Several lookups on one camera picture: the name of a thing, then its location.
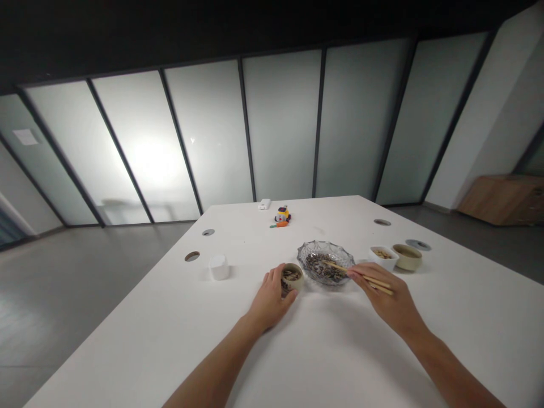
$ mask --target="crystal bowl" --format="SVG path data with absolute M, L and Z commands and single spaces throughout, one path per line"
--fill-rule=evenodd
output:
M 341 246 L 325 241 L 311 241 L 304 243 L 299 249 L 296 259 L 300 266 L 314 281 L 330 285 L 343 285 L 350 278 L 346 273 L 334 266 L 329 266 L 323 261 L 333 261 L 338 266 L 349 268 L 355 265 L 353 256 Z

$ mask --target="wooden chopsticks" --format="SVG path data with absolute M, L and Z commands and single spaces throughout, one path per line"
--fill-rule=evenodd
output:
M 340 270 L 343 270 L 344 272 L 347 272 L 346 268 L 344 268 L 343 266 L 337 265 L 336 263 L 327 262 L 327 261 L 323 261 L 323 263 L 327 264 L 327 265 L 330 265 L 330 266 L 334 266 L 337 269 L 340 269 Z M 374 285 L 372 285 L 372 287 L 378 289 L 379 291 L 382 291 L 383 293 L 387 293 L 389 296 L 393 296 L 393 291 L 387 289 L 387 288 L 391 288 L 391 285 L 389 283 L 382 282 L 381 280 L 371 278 L 371 277 L 366 276 L 366 275 L 362 275 L 362 276 L 367 281 L 372 282 L 374 284 Z

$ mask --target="wooden cabinet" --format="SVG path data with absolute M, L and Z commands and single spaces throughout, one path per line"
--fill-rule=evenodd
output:
M 544 223 L 544 177 L 479 177 L 457 211 L 497 226 Z

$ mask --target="floor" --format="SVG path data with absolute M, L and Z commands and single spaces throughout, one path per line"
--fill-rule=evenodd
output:
M 191 225 L 68 229 L 0 252 L 0 407 L 22 407 Z
M 391 209 L 544 284 L 544 228 Z M 0 407 L 22 407 L 190 228 L 68 229 L 0 252 Z

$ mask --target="glass panel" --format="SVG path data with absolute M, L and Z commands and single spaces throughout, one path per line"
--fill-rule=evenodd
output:
M 19 139 L 14 133 L 17 130 L 30 131 L 35 142 Z M 96 224 L 96 218 L 18 95 L 0 96 L 0 132 L 67 224 Z
M 204 211 L 252 202 L 237 61 L 166 71 Z
M 485 38 L 478 33 L 418 44 L 378 204 L 420 201 Z
M 316 197 L 371 198 L 408 39 L 327 50 Z
M 28 88 L 37 110 L 108 225 L 148 223 L 91 91 L 83 81 Z
M 0 249 L 25 238 L 25 233 L 0 209 Z
M 155 221 L 197 219 L 197 201 L 159 72 L 93 82 Z
M 310 198 L 321 51 L 243 63 L 257 201 Z

